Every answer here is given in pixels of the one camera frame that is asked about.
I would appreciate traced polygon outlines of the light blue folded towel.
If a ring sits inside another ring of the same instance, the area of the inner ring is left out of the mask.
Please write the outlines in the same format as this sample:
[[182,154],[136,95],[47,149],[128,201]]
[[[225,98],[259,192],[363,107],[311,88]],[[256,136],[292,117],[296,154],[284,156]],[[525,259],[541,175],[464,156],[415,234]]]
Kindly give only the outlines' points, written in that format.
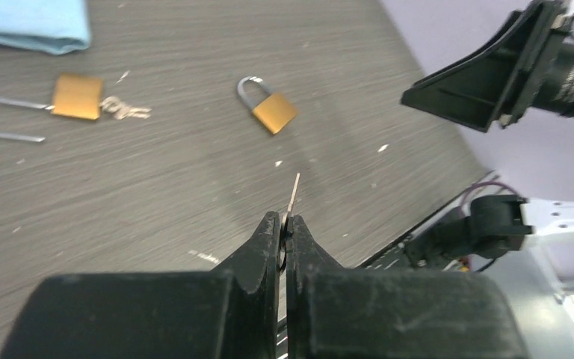
[[86,1],[0,1],[0,46],[65,55],[91,40]]

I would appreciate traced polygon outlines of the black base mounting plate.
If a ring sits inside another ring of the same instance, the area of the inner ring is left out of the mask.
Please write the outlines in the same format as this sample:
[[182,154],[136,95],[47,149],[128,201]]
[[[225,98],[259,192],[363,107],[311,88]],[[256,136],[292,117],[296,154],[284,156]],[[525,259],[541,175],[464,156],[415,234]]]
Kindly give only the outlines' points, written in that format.
[[445,224],[459,219],[460,207],[451,201],[357,267],[375,271],[436,269],[468,272],[470,264],[467,256],[457,257],[446,253],[447,236],[442,230]]

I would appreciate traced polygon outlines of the small keys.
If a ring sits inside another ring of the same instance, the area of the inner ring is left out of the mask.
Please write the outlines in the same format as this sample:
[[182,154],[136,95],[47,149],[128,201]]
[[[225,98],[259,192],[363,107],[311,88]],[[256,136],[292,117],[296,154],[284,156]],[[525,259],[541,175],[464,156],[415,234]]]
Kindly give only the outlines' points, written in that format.
[[300,182],[300,172],[296,173],[294,185],[291,190],[291,196],[288,202],[286,213],[283,216],[280,230],[280,253],[283,254],[282,262],[280,263],[279,273],[282,274],[286,269],[286,239],[288,235],[288,222],[292,218],[292,210],[297,196],[297,189]]

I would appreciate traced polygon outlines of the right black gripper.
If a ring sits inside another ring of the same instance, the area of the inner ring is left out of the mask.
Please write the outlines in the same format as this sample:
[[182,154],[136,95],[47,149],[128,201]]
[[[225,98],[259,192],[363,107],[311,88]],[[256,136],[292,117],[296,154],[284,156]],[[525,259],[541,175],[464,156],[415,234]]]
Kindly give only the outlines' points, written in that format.
[[514,11],[481,48],[415,82],[400,104],[486,132],[532,107],[572,20],[565,1],[532,1]]

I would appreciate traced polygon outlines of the small silver key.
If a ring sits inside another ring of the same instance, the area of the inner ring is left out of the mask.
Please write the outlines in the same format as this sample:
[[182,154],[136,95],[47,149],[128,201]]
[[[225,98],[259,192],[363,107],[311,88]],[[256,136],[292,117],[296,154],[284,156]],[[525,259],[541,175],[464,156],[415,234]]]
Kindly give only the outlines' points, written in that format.
[[128,117],[148,119],[151,108],[134,107],[122,101],[119,97],[108,96],[100,103],[101,109],[111,114],[116,120],[123,120]]

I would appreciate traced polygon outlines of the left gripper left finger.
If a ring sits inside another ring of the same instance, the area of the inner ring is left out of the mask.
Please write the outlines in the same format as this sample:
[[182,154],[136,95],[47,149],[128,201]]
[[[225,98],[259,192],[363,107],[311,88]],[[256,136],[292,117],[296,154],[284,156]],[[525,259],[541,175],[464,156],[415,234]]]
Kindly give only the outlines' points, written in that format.
[[59,274],[32,292],[1,358],[274,358],[280,216],[209,271]]

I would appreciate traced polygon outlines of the brass padlock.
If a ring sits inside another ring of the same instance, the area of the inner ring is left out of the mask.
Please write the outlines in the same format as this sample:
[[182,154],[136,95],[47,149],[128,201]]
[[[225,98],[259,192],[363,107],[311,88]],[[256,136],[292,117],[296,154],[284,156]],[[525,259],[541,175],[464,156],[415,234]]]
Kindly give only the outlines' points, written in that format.
[[104,81],[97,77],[63,73],[58,76],[49,104],[8,99],[0,96],[0,105],[49,111],[53,115],[79,120],[98,120],[102,113]]
[[[267,96],[260,102],[252,102],[244,89],[246,83],[258,85]],[[258,76],[246,76],[238,81],[236,92],[239,99],[250,109],[250,113],[272,134],[276,135],[296,118],[298,110],[282,94],[275,92]]]

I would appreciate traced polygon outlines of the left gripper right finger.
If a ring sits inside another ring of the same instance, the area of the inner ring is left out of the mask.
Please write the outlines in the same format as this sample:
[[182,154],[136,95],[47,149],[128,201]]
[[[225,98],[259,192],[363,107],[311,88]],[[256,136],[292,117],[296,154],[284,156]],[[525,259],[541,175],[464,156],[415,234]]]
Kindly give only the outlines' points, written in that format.
[[482,274],[347,269],[296,215],[288,226],[290,358],[528,358],[506,297]]

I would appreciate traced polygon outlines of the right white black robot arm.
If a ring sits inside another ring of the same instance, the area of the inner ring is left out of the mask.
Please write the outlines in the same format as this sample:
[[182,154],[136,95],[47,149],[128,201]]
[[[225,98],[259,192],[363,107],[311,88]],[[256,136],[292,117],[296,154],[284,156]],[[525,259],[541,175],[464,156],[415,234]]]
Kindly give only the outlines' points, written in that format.
[[[469,55],[526,1],[391,1],[391,19],[426,74]],[[574,201],[574,119],[531,109],[487,133],[460,127],[477,160],[521,194]]]

